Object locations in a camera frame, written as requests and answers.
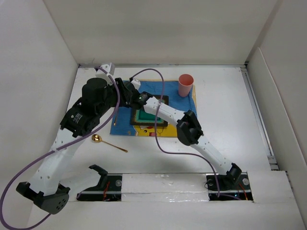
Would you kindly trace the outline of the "green square ceramic plate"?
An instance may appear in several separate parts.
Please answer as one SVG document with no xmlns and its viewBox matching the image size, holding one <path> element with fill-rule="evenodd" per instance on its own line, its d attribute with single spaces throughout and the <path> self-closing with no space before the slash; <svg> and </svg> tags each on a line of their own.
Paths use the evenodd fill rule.
<svg viewBox="0 0 307 230">
<path fill-rule="evenodd" d="M 159 95 L 153 95 L 156 99 L 160 99 Z M 166 105 L 169 104 L 169 97 L 163 96 L 162 102 L 165 103 Z M 146 113 L 144 109 L 132 109 L 131 111 L 131 116 L 130 116 L 130 125 L 133 126 L 147 126 L 147 127 L 153 127 L 154 126 L 154 121 L 155 121 L 155 115 Z M 168 122 L 161 119 L 157 118 L 157 127 L 167 127 Z"/>
</svg>

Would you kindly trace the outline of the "blue yellow Pikachu cloth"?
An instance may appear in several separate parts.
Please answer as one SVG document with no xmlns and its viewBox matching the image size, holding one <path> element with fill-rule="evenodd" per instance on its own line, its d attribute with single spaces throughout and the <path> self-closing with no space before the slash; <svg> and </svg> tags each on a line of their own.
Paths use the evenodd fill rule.
<svg viewBox="0 0 307 230">
<path fill-rule="evenodd" d="M 141 81 L 139 92 L 148 92 L 152 95 L 161 95 L 162 82 L 161 81 Z M 180 110 L 191 110 L 197 112 L 196 104 L 193 96 L 193 90 L 190 90 L 188 96 L 181 97 L 178 94 L 177 81 L 165 81 L 165 90 L 163 96 L 169 97 L 169 106 Z M 118 136 L 139 136 L 139 137 L 153 137 L 154 126 L 133 126 L 130 125 L 131 108 L 120 107 L 118 109 L 118 118 L 116 126 L 111 125 L 110 134 Z"/>
</svg>

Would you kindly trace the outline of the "gold spoon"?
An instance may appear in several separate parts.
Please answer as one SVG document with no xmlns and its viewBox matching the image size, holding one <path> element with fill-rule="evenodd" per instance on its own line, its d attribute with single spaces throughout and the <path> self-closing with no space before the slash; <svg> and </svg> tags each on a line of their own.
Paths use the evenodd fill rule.
<svg viewBox="0 0 307 230">
<path fill-rule="evenodd" d="M 92 139 L 92 141 L 95 142 L 95 143 L 105 143 L 105 144 L 110 145 L 110 146 L 112 146 L 112 147 L 114 147 L 114 148 L 116 148 L 116 149 L 118 149 L 118 150 L 120 150 L 120 151 L 128 152 L 126 149 L 123 149 L 123 148 L 121 148 L 121 147 L 118 147 L 118 146 L 116 146 L 116 145 L 113 145 L 113 144 L 111 144 L 111 143 L 109 143 L 109 142 L 104 141 L 104 140 L 101 138 L 101 136 L 98 135 L 98 134 L 93 134 L 93 135 L 91 136 L 91 139 Z"/>
</svg>

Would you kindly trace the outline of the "pink plastic cup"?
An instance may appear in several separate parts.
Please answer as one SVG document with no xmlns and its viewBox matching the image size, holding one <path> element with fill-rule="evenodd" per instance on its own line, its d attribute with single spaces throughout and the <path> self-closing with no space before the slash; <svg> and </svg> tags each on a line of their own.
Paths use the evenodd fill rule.
<svg viewBox="0 0 307 230">
<path fill-rule="evenodd" d="M 194 78 L 189 74 L 182 74 L 178 79 L 178 94 L 181 97 L 188 96 L 194 83 Z"/>
</svg>

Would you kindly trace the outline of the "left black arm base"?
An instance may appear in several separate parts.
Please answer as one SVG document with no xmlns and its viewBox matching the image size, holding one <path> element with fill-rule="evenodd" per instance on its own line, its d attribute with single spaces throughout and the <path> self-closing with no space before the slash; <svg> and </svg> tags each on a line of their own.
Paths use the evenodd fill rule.
<svg viewBox="0 0 307 230">
<path fill-rule="evenodd" d="M 99 174 L 99 180 L 94 186 L 81 191 L 76 199 L 78 201 L 121 201 L 122 174 L 108 174 L 108 172 L 98 165 L 91 165 L 89 169 Z"/>
</svg>

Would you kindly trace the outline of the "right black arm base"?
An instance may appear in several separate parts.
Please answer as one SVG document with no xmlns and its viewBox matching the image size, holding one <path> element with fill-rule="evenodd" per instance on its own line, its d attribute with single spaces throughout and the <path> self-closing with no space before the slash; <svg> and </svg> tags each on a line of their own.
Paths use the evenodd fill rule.
<svg viewBox="0 0 307 230">
<path fill-rule="evenodd" d="M 226 177 L 217 174 L 218 184 L 213 173 L 206 174 L 204 187 L 208 190 L 209 201 L 253 201 L 247 172 L 241 173 L 238 181 L 232 184 Z"/>
</svg>

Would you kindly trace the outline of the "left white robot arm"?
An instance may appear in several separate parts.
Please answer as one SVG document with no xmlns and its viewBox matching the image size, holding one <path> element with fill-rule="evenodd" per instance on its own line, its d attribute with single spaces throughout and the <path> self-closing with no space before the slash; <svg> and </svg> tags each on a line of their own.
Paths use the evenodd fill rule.
<svg viewBox="0 0 307 230">
<path fill-rule="evenodd" d="M 81 97 L 73 104 L 60 123 L 51 154 L 27 182 L 20 182 L 16 191 L 33 201 L 49 214 L 59 213 L 71 196 L 88 188 L 102 190 L 107 184 L 108 172 L 94 164 L 85 173 L 63 180 L 62 176 L 77 149 L 96 131 L 100 118 L 112 107 L 129 107 L 138 95 L 138 80 L 121 78 L 91 78 L 82 87 Z"/>
</svg>

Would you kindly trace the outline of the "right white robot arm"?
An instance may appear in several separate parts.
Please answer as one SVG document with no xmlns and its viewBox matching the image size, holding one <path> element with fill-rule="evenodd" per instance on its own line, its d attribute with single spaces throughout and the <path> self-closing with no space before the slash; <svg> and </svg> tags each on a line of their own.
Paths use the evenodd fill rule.
<svg viewBox="0 0 307 230">
<path fill-rule="evenodd" d="M 215 169 L 217 175 L 217 188 L 222 184 L 224 190 L 234 188 L 239 183 L 242 170 L 233 162 L 224 157 L 205 137 L 195 113 L 177 110 L 153 95 L 138 91 L 141 83 L 138 80 L 123 83 L 125 103 L 133 109 L 143 109 L 164 121 L 174 125 L 178 140 L 185 146 L 198 151 Z"/>
</svg>

